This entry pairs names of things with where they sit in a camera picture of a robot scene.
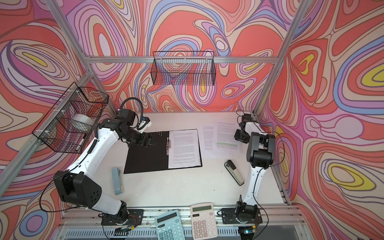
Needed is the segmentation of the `blue folder with black inside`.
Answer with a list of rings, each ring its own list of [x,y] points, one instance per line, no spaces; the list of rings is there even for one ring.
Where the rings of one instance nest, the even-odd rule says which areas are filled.
[[[173,170],[168,169],[169,163],[169,132],[153,132],[156,145],[142,147],[131,144],[128,150],[124,174],[147,173]]]

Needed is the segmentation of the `printed white paper sheet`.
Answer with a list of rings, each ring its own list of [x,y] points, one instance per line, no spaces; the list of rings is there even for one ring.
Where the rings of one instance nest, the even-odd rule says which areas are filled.
[[[202,167],[197,129],[169,132],[168,169]]]

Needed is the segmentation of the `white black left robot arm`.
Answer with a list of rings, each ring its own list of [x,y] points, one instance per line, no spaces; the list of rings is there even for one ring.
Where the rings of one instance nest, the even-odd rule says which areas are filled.
[[[155,146],[154,137],[144,131],[151,125],[148,117],[143,117],[136,128],[131,125],[125,119],[107,119],[95,127],[95,137],[84,152],[67,170],[58,171],[54,176],[53,181],[62,202],[99,211],[116,225],[127,222],[127,204],[105,194],[94,178],[100,163],[116,142],[123,141],[141,147]]]

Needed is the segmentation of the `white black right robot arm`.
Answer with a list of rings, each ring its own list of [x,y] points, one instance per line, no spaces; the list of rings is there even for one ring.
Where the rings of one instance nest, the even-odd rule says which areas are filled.
[[[263,176],[275,161],[276,137],[264,132],[253,120],[244,119],[239,126],[235,140],[248,145],[246,160],[250,167],[245,190],[237,203],[237,212],[249,214],[249,210],[252,210],[256,216],[255,210],[259,207],[258,197]]]

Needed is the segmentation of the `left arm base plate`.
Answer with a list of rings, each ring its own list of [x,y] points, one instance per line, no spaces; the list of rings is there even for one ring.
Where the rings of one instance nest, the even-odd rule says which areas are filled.
[[[113,216],[109,214],[100,213],[98,216],[102,218],[101,225],[103,227],[117,227],[118,233],[127,233],[142,224],[144,215],[143,209],[127,210],[126,215]]]

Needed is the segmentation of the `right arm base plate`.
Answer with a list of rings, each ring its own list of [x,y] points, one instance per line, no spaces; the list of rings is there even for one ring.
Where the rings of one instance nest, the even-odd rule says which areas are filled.
[[[257,227],[263,223],[262,215],[257,206],[247,206],[245,208],[222,208],[221,217],[223,224],[251,224],[251,226],[239,227],[240,234],[251,234],[257,231]]]

